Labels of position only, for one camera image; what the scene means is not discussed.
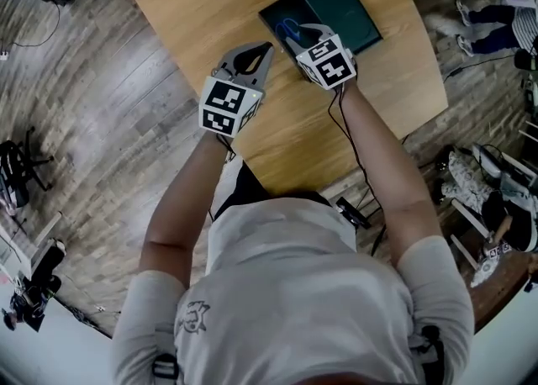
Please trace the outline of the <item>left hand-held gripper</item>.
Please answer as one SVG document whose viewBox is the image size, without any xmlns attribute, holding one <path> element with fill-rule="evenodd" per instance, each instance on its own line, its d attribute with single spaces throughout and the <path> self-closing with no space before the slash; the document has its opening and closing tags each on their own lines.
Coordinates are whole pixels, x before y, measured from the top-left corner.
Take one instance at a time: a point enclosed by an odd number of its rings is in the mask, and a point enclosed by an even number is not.
<svg viewBox="0 0 538 385">
<path fill-rule="evenodd" d="M 229 50 L 203 85 L 199 126 L 234 138 L 257 114 L 275 48 L 269 41 Z"/>
</svg>

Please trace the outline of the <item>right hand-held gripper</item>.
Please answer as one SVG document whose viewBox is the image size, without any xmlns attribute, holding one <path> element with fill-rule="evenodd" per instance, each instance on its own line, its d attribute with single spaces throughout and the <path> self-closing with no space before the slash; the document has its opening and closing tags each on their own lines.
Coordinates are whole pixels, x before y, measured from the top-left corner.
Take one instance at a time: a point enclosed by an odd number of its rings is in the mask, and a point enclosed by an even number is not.
<svg viewBox="0 0 538 385">
<path fill-rule="evenodd" d="M 311 82 L 324 90 L 335 89 L 356 77 L 351 53 L 340 36 L 325 24 L 300 24 L 295 38 L 286 38 L 289 49 Z M 304 50 L 301 45 L 314 45 Z"/>
</svg>

